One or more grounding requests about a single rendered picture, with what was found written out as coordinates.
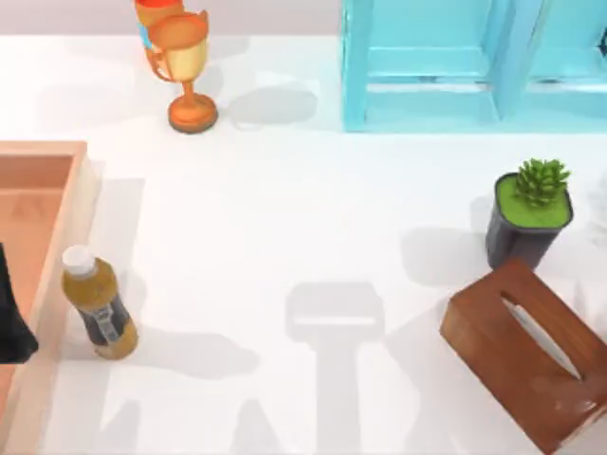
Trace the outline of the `brown wooden tissue box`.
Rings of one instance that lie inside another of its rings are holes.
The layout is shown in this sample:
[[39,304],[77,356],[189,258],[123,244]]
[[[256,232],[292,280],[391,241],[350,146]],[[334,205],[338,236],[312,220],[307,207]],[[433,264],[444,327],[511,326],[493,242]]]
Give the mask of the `brown wooden tissue box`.
[[[539,322],[577,375],[540,347],[508,301]],[[439,332],[543,455],[607,414],[607,344],[519,259],[454,294]]]

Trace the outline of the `salmon shallow box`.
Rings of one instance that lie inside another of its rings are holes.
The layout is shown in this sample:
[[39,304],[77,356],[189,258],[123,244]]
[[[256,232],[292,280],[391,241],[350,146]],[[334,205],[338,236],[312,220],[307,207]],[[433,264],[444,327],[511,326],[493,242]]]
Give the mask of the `salmon shallow box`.
[[88,231],[73,221],[96,184],[83,141],[0,140],[0,244],[18,309],[39,343],[24,364],[0,366],[0,455],[36,455],[50,408],[68,303],[61,253]]

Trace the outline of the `light blue rack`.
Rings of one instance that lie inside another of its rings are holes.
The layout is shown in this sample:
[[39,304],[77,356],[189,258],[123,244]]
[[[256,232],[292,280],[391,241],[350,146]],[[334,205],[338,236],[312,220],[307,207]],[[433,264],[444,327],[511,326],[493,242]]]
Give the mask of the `light blue rack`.
[[607,0],[341,0],[350,132],[607,134]]

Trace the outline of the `green plant in grey pot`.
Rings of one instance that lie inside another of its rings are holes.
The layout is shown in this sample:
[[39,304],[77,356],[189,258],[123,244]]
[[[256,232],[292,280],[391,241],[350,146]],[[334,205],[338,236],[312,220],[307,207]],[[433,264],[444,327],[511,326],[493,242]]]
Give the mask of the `green plant in grey pot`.
[[517,171],[494,183],[487,225],[488,265],[496,269],[512,258],[536,268],[574,218],[568,171],[558,159],[529,158]]

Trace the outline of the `yellow bottle with white cap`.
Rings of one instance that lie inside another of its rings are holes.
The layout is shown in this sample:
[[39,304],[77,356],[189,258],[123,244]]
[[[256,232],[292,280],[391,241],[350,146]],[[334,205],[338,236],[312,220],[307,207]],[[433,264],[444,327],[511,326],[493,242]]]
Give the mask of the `yellow bottle with white cap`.
[[112,265],[87,246],[74,245],[63,252],[62,266],[64,295],[82,318],[96,354],[108,360],[130,355],[138,346],[138,330]]

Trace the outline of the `gold and orange trophy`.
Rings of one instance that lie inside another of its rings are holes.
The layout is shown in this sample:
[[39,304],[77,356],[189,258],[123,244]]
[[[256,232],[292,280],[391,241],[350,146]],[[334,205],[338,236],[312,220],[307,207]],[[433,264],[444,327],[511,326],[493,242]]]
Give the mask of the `gold and orange trophy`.
[[182,86],[168,107],[170,125],[184,134],[210,129],[218,119],[212,98],[194,90],[208,53],[209,14],[185,10],[183,0],[134,0],[147,62],[162,81]]

